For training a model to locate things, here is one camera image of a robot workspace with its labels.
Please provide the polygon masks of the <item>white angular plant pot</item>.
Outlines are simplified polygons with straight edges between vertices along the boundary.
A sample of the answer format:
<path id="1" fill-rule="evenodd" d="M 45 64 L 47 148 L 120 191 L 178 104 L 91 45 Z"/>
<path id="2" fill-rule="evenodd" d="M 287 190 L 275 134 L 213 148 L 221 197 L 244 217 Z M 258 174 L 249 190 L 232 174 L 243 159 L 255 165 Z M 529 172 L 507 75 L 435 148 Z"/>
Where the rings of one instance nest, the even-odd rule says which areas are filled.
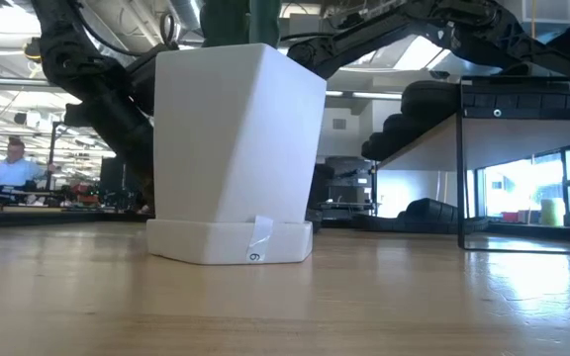
<path id="1" fill-rule="evenodd" d="M 161 53 L 148 251 L 202 265 L 305 260 L 326 88 L 266 44 Z M 265 260 L 248 263 L 256 216 L 273 219 L 273 233 Z"/>

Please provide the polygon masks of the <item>black equipment cabinet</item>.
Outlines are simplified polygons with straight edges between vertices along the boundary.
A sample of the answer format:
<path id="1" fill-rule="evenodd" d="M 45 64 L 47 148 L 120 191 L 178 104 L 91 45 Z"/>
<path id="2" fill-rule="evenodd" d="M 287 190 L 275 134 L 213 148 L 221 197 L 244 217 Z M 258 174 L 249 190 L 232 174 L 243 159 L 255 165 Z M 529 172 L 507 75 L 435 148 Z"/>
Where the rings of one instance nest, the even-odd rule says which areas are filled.
<path id="1" fill-rule="evenodd" d="M 356 157 L 328 157 L 326 164 L 333 169 L 334 176 L 328 183 L 328 198 L 323 204 L 324 219 L 348 221 L 356 214 L 369 215 L 372 163 Z"/>

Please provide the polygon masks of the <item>clear numbered tape label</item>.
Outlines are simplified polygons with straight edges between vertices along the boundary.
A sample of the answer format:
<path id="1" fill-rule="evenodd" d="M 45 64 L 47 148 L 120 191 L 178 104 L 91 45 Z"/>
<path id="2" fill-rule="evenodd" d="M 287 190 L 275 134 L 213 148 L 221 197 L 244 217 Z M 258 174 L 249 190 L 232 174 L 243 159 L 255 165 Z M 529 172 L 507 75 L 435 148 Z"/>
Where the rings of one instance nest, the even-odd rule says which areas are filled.
<path id="1" fill-rule="evenodd" d="M 273 233 L 274 221 L 264 216 L 254 219 L 251 238 L 246 249 L 248 263 L 262 263 L 265 260 L 270 237 Z"/>

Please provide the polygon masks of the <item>long ceiling light strip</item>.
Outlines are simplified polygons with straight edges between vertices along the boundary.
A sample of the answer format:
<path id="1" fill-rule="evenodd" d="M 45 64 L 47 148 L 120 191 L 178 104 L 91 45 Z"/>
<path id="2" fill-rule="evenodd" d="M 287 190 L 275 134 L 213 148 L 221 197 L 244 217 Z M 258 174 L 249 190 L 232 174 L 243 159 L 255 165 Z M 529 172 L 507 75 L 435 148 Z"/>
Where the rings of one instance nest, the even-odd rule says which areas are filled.
<path id="1" fill-rule="evenodd" d="M 384 92 L 352 92 L 351 96 L 357 99 L 368 99 L 368 100 L 401 100 L 401 93 L 384 93 Z"/>

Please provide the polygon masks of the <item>green cactus plant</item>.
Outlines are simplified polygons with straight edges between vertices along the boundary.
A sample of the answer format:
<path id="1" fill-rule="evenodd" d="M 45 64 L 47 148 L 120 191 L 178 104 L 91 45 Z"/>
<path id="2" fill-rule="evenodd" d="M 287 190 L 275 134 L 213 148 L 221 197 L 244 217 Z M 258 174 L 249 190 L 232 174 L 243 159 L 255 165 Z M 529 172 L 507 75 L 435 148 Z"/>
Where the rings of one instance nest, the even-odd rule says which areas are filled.
<path id="1" fill-rule="evenodd" d="M 280 42 L 281 0 L 204 0 L 202 47 Z"/>

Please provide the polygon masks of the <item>background robot workstation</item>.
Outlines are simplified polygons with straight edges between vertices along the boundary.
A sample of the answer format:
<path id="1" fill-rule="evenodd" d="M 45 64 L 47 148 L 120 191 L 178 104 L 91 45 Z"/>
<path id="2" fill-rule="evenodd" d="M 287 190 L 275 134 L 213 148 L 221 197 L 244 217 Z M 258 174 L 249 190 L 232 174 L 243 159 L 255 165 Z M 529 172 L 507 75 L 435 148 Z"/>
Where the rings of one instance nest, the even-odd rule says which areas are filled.
<path id="1" fill-rule="evenodd" d="M 56 190 L 39 188 L 33 182 L 24 186 L 0 186 L 1 211 L 5 207 L 39 207 L 66 211 L 134 212 L 145 205 L 146 200 L 140 192 L 107 190 L 98 185 L 63 185 Z"/>

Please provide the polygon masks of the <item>yellow-green cylinder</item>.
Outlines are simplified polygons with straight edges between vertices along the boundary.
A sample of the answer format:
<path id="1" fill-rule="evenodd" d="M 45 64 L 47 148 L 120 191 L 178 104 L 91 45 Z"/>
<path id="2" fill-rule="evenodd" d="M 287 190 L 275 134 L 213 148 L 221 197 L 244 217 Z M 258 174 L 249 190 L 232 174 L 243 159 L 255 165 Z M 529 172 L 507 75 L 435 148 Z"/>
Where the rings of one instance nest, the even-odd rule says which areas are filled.
<path id="1" fill-rule="evenodd" d="M 561 226 L 561 215 L 558 208 L 559 201 L 556 199 L 543 199 L 540 203 L 540 223 L 547 226 Z"/>

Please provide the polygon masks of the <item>person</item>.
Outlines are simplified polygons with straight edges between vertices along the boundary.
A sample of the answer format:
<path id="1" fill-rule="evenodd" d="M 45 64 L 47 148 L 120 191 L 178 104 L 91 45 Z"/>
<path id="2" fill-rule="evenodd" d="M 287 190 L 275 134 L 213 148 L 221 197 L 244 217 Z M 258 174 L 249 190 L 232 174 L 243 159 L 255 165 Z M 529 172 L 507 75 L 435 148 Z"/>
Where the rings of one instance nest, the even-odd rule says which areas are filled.
<path id="1" fill-rule="evenodd" d="M 36 181 L 47 177 L 55 171 L 51 163 L 42 169 L 38 163 L 25 158 L 25 144 L 18 138 L 11 137 L 7 146 L 7 154 L 0 161 L 0 187 L 22 187 L 28 181 Z"/>

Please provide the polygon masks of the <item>black yellow ceiling device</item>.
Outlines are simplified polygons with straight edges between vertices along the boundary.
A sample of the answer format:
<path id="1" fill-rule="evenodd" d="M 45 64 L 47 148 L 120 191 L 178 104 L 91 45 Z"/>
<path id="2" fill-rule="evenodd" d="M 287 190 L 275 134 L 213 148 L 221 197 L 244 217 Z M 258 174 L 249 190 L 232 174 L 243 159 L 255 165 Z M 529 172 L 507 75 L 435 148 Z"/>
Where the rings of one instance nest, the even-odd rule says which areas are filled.
<path id="1" fill-rule="evenodd" d="M 28 60 L 34 63 L 41 63 L 42 56 L 40 49 L 40 39 L 37 37 L 30 38 L 29 41 L 23 46 L 23 53 L 25 58 Z"/>

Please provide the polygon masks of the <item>silver rectangular ceiling duct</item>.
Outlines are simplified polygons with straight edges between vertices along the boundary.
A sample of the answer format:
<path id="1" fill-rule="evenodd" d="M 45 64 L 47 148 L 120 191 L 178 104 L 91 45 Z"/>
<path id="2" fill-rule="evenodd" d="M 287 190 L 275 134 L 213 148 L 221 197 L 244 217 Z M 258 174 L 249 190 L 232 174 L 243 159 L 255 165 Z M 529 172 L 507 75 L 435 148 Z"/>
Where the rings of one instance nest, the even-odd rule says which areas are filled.
<path id="1" fill-rule="evenodd" d="M 376 49 L 340 69 L 343 72 L 387 74 L 398 71 L 433 70 L 458 74 L 469 65 L 450 50 L 419 36 L 408 36 Z"/>

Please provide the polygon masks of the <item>wooden shelf with black frame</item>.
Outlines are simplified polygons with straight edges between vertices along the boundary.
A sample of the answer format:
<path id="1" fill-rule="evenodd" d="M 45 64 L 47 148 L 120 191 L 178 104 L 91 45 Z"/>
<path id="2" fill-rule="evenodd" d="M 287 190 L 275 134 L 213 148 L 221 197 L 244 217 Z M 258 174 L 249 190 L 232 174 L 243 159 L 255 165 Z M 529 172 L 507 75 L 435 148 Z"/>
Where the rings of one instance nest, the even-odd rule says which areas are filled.
<path id="1" fill-rule="evenodd" d="M 394 148 L 381 163 L 391 170 L 439 170 L 457 175 L 457 244 L 471 249 L 467 238 L 465 198 L 467 171 L 501 164 L 570 143 L 570 109 L 489 109 L 463 104 L 461 86 L 479 83 L 570 82 L 568 77 L 478 77 L 459 83 L 460 105 L 443 120 L 413 119 L 426 130 L 410 142 L 387 140 Z"/>

